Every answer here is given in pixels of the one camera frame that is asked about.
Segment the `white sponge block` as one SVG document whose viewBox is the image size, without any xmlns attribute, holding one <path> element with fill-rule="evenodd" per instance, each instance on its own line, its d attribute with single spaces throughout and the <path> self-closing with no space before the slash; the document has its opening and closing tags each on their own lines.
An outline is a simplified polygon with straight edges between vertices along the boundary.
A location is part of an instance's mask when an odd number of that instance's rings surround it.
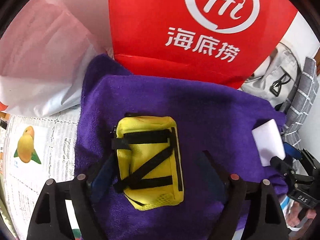
<svg viewBox="0 0 320 240">
<path fill-rule="evenodd" d="M 271 159 L 285 159 L 285 151 L 281 135 L 274 119 L 252 130 L 262 167 L 270 166 Z"/>
</svg>

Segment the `yellow black pouch bag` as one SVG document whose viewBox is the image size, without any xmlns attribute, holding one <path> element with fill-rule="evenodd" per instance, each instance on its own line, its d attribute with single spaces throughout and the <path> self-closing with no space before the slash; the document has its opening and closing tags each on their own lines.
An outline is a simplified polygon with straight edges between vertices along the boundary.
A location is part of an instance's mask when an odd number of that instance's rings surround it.
<svg viewBox="0 0 320 240">
<path fill-rule="evenodd" d="M 169 116 L 127 115 L 112 139 L 118 163 L 114 184 L 139 211 L 175 206 L 184 200 L 176 121 Z"/>
</svg>

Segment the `grey checked cushion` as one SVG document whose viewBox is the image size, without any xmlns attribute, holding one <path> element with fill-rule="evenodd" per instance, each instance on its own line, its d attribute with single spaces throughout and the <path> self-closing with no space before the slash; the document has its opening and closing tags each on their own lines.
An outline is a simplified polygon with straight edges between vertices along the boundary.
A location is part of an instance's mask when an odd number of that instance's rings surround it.
<svg viewBox="0 0 320 240">
<path fill-rule="evenodd" d="M 316 69 L 316 61 L 307 57 L 299 74 L 299 82 L 294 85 L 280 108 L 280 111 L 286 114 L 285 125 L 281 131 L 282 141 L 299 150 L 302 149 L 299 130 L 308 117 L 319 89 Z"/>
</svg>

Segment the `grey backpack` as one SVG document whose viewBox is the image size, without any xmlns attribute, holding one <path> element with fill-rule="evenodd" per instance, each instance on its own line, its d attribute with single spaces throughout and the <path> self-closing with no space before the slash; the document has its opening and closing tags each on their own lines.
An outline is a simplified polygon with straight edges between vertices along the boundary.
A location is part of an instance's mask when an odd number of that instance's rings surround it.
<svg viewBox="0 0 320 240">
<path fill-rule="evenodd" d="M 299 81 L 301 71 L 300 60 L 292 44 L 281 40 L 240 90 L 265 99 L 276 107 L 288 98 Z"/>
</svg>

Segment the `red paper shopping bag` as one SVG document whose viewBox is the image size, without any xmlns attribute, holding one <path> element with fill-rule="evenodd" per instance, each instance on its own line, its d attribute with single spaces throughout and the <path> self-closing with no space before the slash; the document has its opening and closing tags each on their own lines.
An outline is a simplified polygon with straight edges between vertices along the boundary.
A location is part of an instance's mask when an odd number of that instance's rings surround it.
<svg viewBox="0 0 320 240">
<path fill-rule="evenodd" d="M 108 0 L 116 61 L 137 75 L 239 88 L 297 9 L 289 0 Z"/>
</svg>

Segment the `white Miniso plastic bag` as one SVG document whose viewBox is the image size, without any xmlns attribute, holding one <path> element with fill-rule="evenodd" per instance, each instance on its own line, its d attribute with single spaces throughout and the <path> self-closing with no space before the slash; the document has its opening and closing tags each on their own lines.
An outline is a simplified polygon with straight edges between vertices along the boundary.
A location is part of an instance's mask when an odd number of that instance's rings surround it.
<svg viewBox="0 0 320 240">
<path fill-rule="evenodd" d="M 44 117 L 78 105 L 102 53 L 113 53 L 108 0 L 1 0 L 1 111 Z"/>
</svg>

